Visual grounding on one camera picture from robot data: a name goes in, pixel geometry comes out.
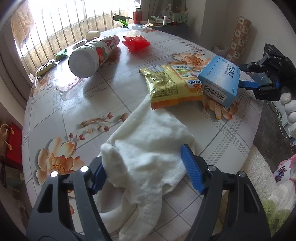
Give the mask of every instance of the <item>floor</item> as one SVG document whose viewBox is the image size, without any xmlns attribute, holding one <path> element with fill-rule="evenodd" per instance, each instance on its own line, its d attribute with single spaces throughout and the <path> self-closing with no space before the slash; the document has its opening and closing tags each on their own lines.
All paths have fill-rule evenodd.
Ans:
<svg viewBox="0 0 296 241">
<path fill-rule="evenodd" d="M 279 119 L 271 102 L 264 101 L 260 123 L 253 144 L 263 155 L 274 172 L 279 163 L 290 158 L 293 152 L 286 132 L 279 126 Z"/>
</svg>

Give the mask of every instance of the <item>box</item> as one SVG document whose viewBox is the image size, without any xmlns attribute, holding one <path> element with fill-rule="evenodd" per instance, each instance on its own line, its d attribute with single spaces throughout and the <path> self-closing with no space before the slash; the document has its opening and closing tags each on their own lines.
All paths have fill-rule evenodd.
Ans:
<svg viewBox="0 0 296 241">
<path fill-rule="evenodd" d="M 200 72 L 203 92 L 228 108 L 235 100 L 240 69 L 234 63 L 216 55 Z"/>
<path fill-rule="evenodd" d="M 187 23 L 188 21 L 188 14 L 181 14 L 174 12 L 172 16 L 172 22 L 176 23 Z"/>
</svg>

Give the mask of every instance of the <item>blue gripper pad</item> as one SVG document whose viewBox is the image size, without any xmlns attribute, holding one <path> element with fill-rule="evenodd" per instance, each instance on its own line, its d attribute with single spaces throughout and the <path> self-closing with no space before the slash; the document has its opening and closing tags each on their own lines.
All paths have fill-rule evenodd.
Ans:
<svg viewBox="0 0 296 241">
<path fill-rule="evenodd" d="M 91 194 L 95 195 L 98 191 L 102 190 L 104 183 L 107 179 L 107 175 L 102 163 L 94 174 L 93 185 L 91 187 Z"/>
<path fill-rule="evenodd" d="M 202 194 L 205 190 L 205 186 L 202 181 L 202 172 L 196 164 L 194 154 L 187 144 L 181 147 L 181 159 L 186 167 L 194 189 L 198 190 L 198 192 Z"/>
</svg>

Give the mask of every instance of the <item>green packet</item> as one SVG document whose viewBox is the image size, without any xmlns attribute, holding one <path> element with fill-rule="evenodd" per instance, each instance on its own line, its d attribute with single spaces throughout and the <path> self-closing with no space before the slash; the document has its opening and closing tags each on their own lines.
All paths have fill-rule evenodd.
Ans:
<svg viewBox="0 0 296 241">
<path fill-rule="evenodd" d="M 46 73 L 47 71 L 49 71 L 52 67 L 54 67 L 56 65 L 55 60 L 54 59 L 50 59 L 48 60 L 44 65 L 40 66 L 37 69 L 37 77 L 43 75 L 44 73 Z"/>
<path fill-rule="evenodd" d="M 64 59 L 67 57 L 67 49 L 63 49 L 62 51 L 59 51 L 56 55 L 56 62 Z"/>
</svg>

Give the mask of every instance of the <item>yellow snack package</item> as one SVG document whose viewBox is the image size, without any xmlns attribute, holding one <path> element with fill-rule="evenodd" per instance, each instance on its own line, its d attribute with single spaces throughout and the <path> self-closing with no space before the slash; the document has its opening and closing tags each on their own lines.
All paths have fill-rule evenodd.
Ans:
<svg viewBox="0 0 296 241">
<path fill-rule="evenodd" d="M 186 64 L 156 65 L 140 69 L 145 76 L 151 108 L 202 100 L 202 84 Z"/>
</svg>

